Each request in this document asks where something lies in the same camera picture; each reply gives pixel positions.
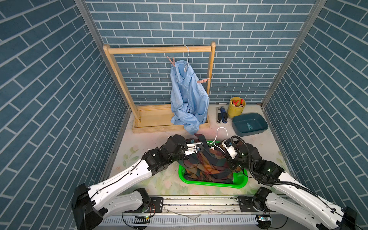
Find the white wire hanger plaid shirt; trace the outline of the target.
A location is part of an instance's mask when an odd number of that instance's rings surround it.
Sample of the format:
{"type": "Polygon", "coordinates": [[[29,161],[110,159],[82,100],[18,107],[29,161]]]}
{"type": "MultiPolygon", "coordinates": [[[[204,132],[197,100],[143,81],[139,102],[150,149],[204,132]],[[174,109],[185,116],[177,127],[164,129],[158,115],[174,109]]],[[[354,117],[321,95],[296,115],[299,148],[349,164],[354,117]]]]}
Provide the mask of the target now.
{"type": "Polygon", "coordinates": [[[207,144],[214,147],[219,147],[219,141],[223,138],[227,138],[229,136],[229,132],[225,127],[219,127],[216,130],[216,135],[214,140],[207,141],[207,144]]]}

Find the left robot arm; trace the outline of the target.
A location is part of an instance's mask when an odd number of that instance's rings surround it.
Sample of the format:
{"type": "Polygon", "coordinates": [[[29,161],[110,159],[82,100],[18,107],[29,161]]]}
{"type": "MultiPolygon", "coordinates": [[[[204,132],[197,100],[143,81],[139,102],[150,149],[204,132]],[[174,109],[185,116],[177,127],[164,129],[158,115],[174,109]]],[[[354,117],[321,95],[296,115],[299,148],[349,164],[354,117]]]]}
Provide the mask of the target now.
{"type": "Polygon", "coordinates": [[[115,176],[92,186],[79,185],[71,200],[77,229],[92,230],[117,213],[145,211],[150,203],[145,189],[137,189],[128,195],[122,195],[122,192],[206,147],[206,142],[187,143],[181,135],[173,135],[162,146],[148,150],[140,160],[115,176]]]}

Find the plaid long-sleeve shirt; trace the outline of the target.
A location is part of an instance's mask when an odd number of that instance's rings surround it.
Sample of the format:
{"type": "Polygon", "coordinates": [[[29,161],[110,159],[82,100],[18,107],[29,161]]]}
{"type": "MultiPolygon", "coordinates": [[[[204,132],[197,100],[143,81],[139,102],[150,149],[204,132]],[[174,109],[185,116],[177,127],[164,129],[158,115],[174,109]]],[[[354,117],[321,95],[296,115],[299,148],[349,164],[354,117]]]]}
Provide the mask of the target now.
{"type": "Polygon", "coordinates": [[[204,150],[189,156],[188,160],[178,160],[185,168],[184,178],[189,181],[232,184],[233,174],[228,167],[224,150],[209,146],[202,134],[195,134],[194,139],[187,139],[187,143],[202,142],[204,150]]]}

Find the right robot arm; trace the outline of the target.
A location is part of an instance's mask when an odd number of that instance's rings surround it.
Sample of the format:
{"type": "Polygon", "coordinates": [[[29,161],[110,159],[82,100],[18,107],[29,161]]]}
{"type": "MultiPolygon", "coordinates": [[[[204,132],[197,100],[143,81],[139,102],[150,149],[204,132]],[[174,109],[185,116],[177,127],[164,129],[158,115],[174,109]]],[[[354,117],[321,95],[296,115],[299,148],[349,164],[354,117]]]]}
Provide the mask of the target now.
{"type": "Polygon", "coordinates": [[[310,230],[356,230],[357,212],[342,208],[302,185],[258,149],[232,136],[222,143],[231,166],[245,169],[261,185],[252,198],[257,211],[280,213],[310,230]]]}

